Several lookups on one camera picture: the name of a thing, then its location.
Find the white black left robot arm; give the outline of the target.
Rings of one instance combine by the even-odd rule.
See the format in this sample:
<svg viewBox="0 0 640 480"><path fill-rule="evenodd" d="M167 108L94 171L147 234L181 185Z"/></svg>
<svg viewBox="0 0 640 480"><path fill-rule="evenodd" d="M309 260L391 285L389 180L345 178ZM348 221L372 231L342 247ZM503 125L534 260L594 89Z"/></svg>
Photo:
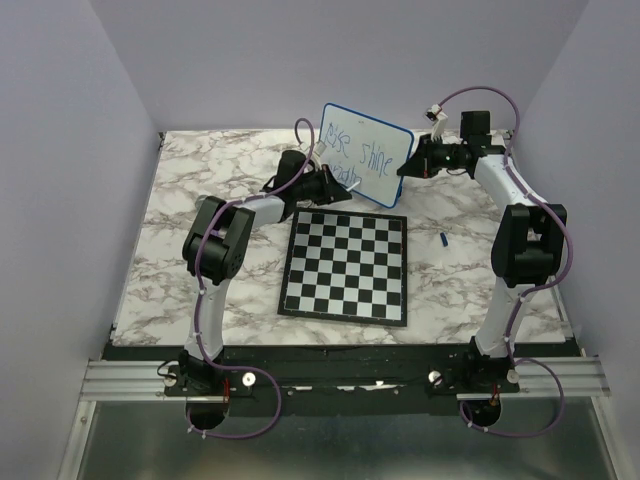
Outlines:
<svg viewBox="0 0 640 480"><path fill-rule="evenodd" d="M328 166L315 165L297 150L281 154L276 174L259 193L233 201L204 197L182 248L197 294L179 368L197 393L209 395L221 385L222 372L212 363L223 352L226 296L243 265L253 231L285 221L301 202L323 206L351 198Z"/></svg>

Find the white blue whiteboard marker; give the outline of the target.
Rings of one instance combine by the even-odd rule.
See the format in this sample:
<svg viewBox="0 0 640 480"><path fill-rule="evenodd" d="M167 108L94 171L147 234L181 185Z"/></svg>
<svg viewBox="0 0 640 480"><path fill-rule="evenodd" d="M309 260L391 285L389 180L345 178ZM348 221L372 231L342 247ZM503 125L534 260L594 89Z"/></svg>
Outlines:
<svg viewBox="0 0 640 480"><path fill-rule="evenodd" d="M352 191L354 188L356 188L358 185L360 184L360 181L353 183L351 186L349 186L346 191Z"/></svg>

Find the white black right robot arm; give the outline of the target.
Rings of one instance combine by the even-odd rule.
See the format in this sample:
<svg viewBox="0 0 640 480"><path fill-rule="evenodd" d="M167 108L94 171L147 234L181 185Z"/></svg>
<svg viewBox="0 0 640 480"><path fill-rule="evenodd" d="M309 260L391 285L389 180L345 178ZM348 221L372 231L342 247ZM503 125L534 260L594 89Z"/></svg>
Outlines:
<svg viewBox="0 0 640 480"><path fill-rule="evenodd" d="M440 105L425 116L433 130L420 137L398 174L427 179L445 169L462 170L502 212L491 249L496 281L484 323L460 359L430 375L432 389L480 392L506 380L514 368L515 339L527 303L560 268L567 211L539 198L516 171L509 148L492 142L489 112L462 113L457 143L442 140L448 117Z"/></svg>

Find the blue framed whiteboard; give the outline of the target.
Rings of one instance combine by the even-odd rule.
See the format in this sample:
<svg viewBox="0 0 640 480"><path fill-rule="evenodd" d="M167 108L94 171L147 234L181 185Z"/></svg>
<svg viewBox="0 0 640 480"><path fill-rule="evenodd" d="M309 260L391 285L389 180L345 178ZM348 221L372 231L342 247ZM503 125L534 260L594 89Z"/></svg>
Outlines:
<svg viewBox="0 0 640 480"><path fill-rule="evenodd" d="M336 180L385 208L396 205L403 177L396 174L412 152L414 134L353 109L328 103L323 108L319 140L326 144L322 164Z"/></svg>

